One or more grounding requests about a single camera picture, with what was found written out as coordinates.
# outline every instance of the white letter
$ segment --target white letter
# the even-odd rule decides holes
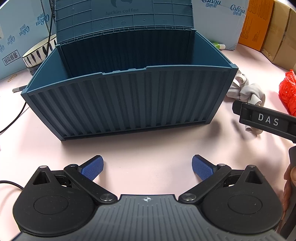
[[[261,113],[259,113],[259,118],[258,118],[259,121],[263,120],[263,115]]]
[[[265,121],[265,123],[266,123],[266,122],[269,122],[269,123],[270,123],[270,117],[267,118],[267,120]]]
[[[274,119],[274,122],[276,123],[276,124],[274,123],[274,126],[277,126],[278,125],[278,122],[277,122],[278,120],[279,119],[277,119],[277,118]]]

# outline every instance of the blue gripper pad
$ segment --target blue gripper pad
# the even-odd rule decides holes
[[[90,180],[94,180],[104,168],[104,160],[101,156],[96,155],[92,159],[78,167],[78,171]]]
[[[213,175],[217,171],[217,166],[210,163],[200,155],[195,155],[192,158],[192,169],[199,178],[204,181],[209,176]]]

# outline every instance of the pink table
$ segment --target pink table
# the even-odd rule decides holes
[[[279,83],[285,70],[271,64],[261,53],[238,45],[223,53],[235,63],[250,83],[258,83],[266,94],[265,107],[287,113],[278,98]],[[31,76],[26,70],[0,80],[0,129],[21,110],[24,100],[12,89],[25,85]],[[94,155],[104,158],[105,166],[95,179],[118,197],[120,194],[175,194],[178,197],[199,179],[191,160],[200,154],[214,164],[225,163],[233,169],[255,164],[280,195],[283,174],[289,164],[291,141],[263,132],[258,137],[244,130],[239,117],[225,98],[209,125],[98,137],[60,142],[30,108],[0,135],[0,180],[25,186],[38,166],[61,170],[71,163],[81,164]],[[18,234],[12,207],[20,191],[0,185],[0,240]]]

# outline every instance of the black rectangular label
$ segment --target black rectangular label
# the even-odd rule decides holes
[[[287,120],[257,111],[253,111],[251,121],[283,132],[287,132],[289,125]]]
[[[20,58],[20,54],[18,53],[17,50],[15,50],[12,53],[10,53],[9,55],[5,56],[2,59],[2,61],[3,61],[4,65],[6,66],[19,58]]]

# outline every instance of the white cloth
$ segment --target white cloth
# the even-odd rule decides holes
[[[236,82],[233,81],[226,94],[227,97],[241,100],[250,104],[259,105],[262,107],[264,106],[265,94],[258,84],[254,83],[250,85],[248,78],[240,71],[237,72],[234,79],[239,83],[239,85],[237,85]],[[256,135],[262,133],[262,130],[247,125],[246,131],[254,133]]]

